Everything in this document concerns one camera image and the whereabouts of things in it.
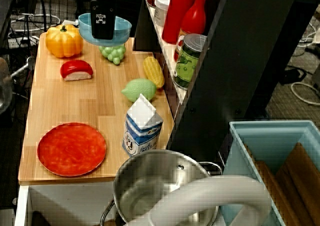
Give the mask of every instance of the milk carton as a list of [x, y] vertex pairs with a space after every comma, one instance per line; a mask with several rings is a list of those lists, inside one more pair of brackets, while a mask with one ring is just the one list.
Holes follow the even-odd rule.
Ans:
[[125, 117], [122, 147], [131, 157], [149, 149], [156, 149], [163, 120], [154, 106], [140, 94]]

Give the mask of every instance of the pumpkin stem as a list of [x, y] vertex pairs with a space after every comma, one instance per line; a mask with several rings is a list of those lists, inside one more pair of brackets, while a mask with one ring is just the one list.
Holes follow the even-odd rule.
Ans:
[[66, 32], [66, 26], [62, 26], [62, 28], [60, 29], [61, 32]]

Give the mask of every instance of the green jar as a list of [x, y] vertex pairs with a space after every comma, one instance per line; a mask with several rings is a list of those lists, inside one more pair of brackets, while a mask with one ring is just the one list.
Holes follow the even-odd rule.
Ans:
[[173, 77], [178, 87], [184, 90], [188, 88], [206, 39], [206, 36], [199, 34], [188, 34], [183, 38]]

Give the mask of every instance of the red bottle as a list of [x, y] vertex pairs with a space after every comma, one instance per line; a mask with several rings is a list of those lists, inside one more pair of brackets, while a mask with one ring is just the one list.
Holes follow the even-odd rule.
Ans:
[[181, 23], [181, 29], [178, 36], [174, 52], [174, 60], [177, 61], [185, 35], [195, 33], [202, 34], [206, 27], [206, 0], [195, 0], [194, 5], [187, 11]]
[[170, 0], [168, 13], [163, 27], [162, 39], [176, 44], [181, 22], [195, 0]]

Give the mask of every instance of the wooden countertop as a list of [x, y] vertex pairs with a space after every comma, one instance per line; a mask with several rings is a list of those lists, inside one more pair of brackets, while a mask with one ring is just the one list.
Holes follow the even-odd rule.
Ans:
[[[133, 104], [121, 90], [135, 78], [145, 78], [143, 60], [151, 53], [133, 52], [133, 39], [126, 44], [122, 62], [116, 66], [104, 58], [98, 46], [84, 42], [80, 55], [59, 59], [40, 37], [26, 121], [18, 180], [20, 185], [65, 182], [111, 181], [129, 158], [122, 148], [127, 110]], [[90, 80], [65, 82], [60, 75], [63, 63], [80, 59], [93, 68]], [[163, 119], [157, 148], [167, 146], [174, 121], [164, 90], [157, 90], [151, 103]], [[102, 164], [80, 177], [61, 177], [46, 170], [36, 155], [41, 138], [52, 128], [67, 122], [82, 122], [96, 128], [105, 138], [107, 152]]]

